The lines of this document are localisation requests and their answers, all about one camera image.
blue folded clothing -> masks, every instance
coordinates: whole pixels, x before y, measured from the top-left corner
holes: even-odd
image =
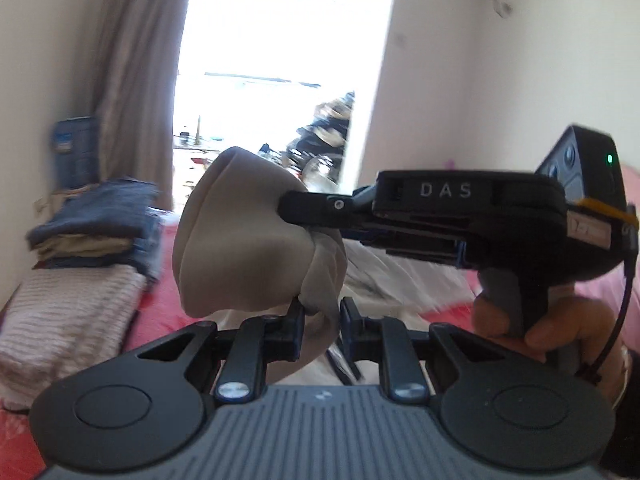
[[[155,214],[145,215],[143,237],[133,240],[133,247],[120,254],[105,256],[65,256],[50,258],[44,262],[46,269],[66,269],[69,267],[108,267],[116,264],[129,265],[152,281],[159,279],[161,267],[158,265],[162,220]]]
[[[145,216],[158,189],[128,178],[109,180],[67,200],[54,217],[27,234],[31,249],[56,235],[81,234],[111,238],[141,238]]]

electrical outlet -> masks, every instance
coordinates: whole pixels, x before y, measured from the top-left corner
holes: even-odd
[[[49,200],[46,198],[39,198],[33,203],[33,212],[36,215],[36,218],[39,218],[42,215],[42,212],[49,205]]]

red bedsheet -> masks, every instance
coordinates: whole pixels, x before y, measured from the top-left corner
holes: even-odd
[[[140,309],[125,341],[126,351],[191,324],[194,320],[180,308],[180,296],[171,268],[177,225],[165,227],[162,234],[162,276],[153,291],[140,300]],[[458,306],[446,312],[425,316],[429,321],[446,321],[469,329],[470,307]],[[26,416],[0,410],[0,479],[31,480],[44,469],[31,437]]]

stack of clothes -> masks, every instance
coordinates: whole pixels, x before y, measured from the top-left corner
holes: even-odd
[[[156,193],[146,182],[105,182],[28,233],[40,268],[20,284],[0,330],[5,409],[28,409],[53,381],[119,354],[142,293],[159,278]]]
[[[156,186],[110,180],[69,199],[46,224],[29,232],[46,269],[128,265],[151,287],[161,269],[162,212],[151,208]]]

gray ribbed surface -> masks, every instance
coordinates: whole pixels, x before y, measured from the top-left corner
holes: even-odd
[[[376,386],[272,386],[218,411],[206,434],[164,465],[112,477],[53,469],[43,480],[516,480],[540,478],[474,462],[429,412],[400,408]],[[593,469],[545,476],[595,480]]]

